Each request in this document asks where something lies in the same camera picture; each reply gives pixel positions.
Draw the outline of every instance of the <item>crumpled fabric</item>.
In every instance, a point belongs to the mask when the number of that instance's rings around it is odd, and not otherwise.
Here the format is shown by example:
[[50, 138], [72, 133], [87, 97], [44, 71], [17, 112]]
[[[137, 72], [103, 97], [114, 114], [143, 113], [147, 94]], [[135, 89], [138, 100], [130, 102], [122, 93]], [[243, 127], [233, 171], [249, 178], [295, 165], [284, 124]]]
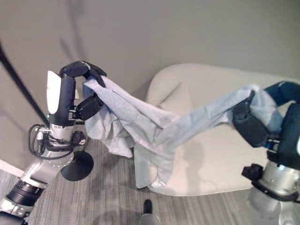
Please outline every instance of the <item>crumpled fabric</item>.
[[86, 120], [87, 134], [101, 140], [112, 154], [131, 158], [134, 148], [137, 188], [154, 181], [166, 184], [175, 149], [220, 123], [232, 125], [232, 107], [249, 97], [251, 90], [255, 91], [251, 111], [271, 132], [278, 132], [283, 120], [274, 100], [256, 85], [232, 91], [180, 117], [134, 98], [107, 77], [102, 78], [106, 88], [92, 78], [84, 83], [85, 98], [95, 92], [104, 102], [100, 111]]

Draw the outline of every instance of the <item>silver cylindrical joint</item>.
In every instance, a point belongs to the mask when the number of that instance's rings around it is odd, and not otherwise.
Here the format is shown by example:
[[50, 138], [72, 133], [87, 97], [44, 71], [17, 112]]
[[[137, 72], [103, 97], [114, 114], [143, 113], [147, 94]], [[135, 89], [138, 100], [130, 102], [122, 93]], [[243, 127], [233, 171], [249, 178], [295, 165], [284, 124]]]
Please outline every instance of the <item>silver cylindrical joint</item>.
[[73, 130], [74, 130], [74, 126], [63, 127], [63, 126], [50, 124], [50, 135], [57, 139], [71, 141]]
[[[299, 178], [300, 171], [269, 161], [258, 182], [278, 195], [291, 195], [297, 191]], [[279, 203], [255, 187], [250, 190], [248, 201], [261, 213], [272, 213]]]
[[269, 161], [259, 182], [279, 195], [295, 192], [300, 171]]

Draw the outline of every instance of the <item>robotic hand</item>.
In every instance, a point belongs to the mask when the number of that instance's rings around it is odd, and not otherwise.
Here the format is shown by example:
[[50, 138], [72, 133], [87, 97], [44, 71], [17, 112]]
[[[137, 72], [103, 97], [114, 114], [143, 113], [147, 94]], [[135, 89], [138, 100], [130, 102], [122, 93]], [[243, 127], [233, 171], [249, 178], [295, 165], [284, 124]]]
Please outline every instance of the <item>robotic hand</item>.
[[85, 144], [81, 131], [74, 131], [76, 119], [87, 120], [97, 113], [103, 102], [91, 96], [74, 106], [75, 78], [90, 76], [103, 87], [101, 76], [106, 73], [84, 61], [74, 62], [61, 69], [59, 75], [48, 71], [47, 104], [50, 124], [34, 125], [34, 140], [29, 137], [29, 149], [37, 159], [27, 168], [8, 195], [0, 200], [1, 225], [25, 225], [43, 190], [61, 172], [70, 181], [82, 180], [93, 168], [93, 159], [87, 152], [74, 152]]
[[300, 179], [300, 85], [280, 82], [265, 89], [278, 106], [293, 101], [281, 125], [281, 132], [272, 134], [250, 110], [253, 94], [233, 108], [233, 125], [252, 147], [267, 148], [268, 163], [252, 164], [242, 175], [252, 181], [249, 203], [269, 220], [281, 207], [273, 221], [295, 225], [292, 204], [298, 202], [297, 183]]

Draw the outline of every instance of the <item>gray carpet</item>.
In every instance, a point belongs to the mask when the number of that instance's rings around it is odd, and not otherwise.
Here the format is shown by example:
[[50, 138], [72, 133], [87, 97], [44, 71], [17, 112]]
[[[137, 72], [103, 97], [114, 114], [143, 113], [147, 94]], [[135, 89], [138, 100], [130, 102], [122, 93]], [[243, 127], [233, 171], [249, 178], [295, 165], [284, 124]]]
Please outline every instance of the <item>gray carpet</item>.
[[[29, 225], [137, 225], [143, 201], [151, 199], [163, 225], [251, 225], [248, 191], [198, 197], [172, 197], [137, 190], [132, 159], [108, 153], [90, 140], [86, 151], [95, 161], [92, 173], [70, 182], [61, 175], [38, 200]], [[0, 172], [0, 192], [12, 187], [15, 178]], [[295, 211], [300, 213], [299, 206]]]

